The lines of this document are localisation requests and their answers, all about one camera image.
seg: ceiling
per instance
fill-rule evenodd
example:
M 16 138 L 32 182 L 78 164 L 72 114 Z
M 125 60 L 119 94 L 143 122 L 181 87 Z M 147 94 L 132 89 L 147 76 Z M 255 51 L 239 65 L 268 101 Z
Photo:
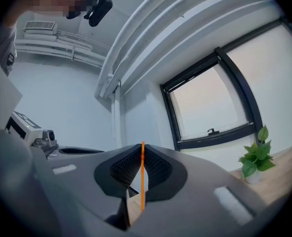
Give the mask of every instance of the ceiling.
M 125 22 L 143 1 L 113 0 L 113 8 L 97 27 L 90 27 L 88 21 L 83 19 L 83 16 L 68 20 L 65 17 L 25 13 L 20 17 L 17 28 L 18 31 L 22 29 L 26 20 L 56 21 L 58 30 L 79 34 L 111 47 Z

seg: orange line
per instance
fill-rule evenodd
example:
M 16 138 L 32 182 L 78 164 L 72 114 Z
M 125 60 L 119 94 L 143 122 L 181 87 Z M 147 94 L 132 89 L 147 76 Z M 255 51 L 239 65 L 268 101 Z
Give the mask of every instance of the orange line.
M 145 158 L 145 142 L 143 141 L 141 144 L 141 212 L 144 210 L 145 202 L 144 202 L 144 158 Z

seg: black camera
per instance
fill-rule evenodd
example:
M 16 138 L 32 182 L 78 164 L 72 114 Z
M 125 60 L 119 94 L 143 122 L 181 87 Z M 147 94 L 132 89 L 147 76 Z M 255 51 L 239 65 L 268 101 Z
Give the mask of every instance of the black camera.
M 88 4 L 91 4 L 91 6 L 84 18 L 88 20 L 89 25 L 92 27 L 97 26 L 113 7 L 112 0 L 86 0 L 86 5 Z M 84 11 L 82 7 L 76 7 L 75 11 L 68 13 L 67 19 L 80 16 L 82 11 Z

